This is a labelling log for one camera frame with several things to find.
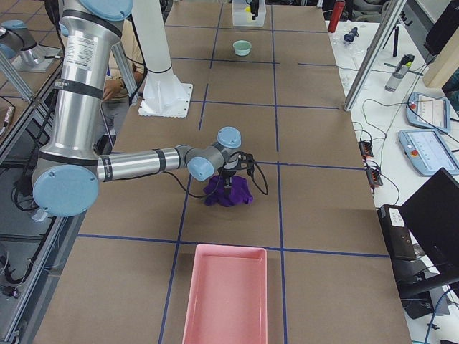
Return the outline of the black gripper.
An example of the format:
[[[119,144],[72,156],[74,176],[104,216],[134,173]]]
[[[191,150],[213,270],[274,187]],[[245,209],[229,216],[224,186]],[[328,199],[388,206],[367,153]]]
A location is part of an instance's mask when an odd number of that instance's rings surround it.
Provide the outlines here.
[[[259,0],[250,0],[249,1],[249,6],[250,6],[250,13],[251,14],[259,14],[259,8],[260,8],[260,1]]]
[[[224,178],[224,195],[228,196],[229,190],[232,188],[232,177],[236,174],[236,170],[221,168],[219,174]]]

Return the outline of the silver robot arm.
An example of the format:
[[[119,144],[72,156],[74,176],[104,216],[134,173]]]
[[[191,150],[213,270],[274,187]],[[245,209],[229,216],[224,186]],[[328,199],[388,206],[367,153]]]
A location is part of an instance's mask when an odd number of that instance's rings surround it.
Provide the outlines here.
[[[93,15],[100,21],[109,24],[122,22],[132,12],[133,1],[76,1],[83,8],[83,12]],[[42,65],[46,59],[54,59],[56,52],[47,53],[30,33],[27,25],[18,19],[1,23],[1,53],[11,60],[19,55],[27,70]]]
[[[198,181],[237,165],[241,135],[225,127],[206,148],[174,148],[97,156],[96,117],[100,112],[112,48],[123,24],[133,18],[148,68],[140,113],[184,117],[192,86],[172,69],[161,7],[157,1],[65,1],[61,22],[68,38],[52,134],[39,150],[32,176],[35,203],[53,216],[87,211],[102,182],[150,176],[186,168]]]

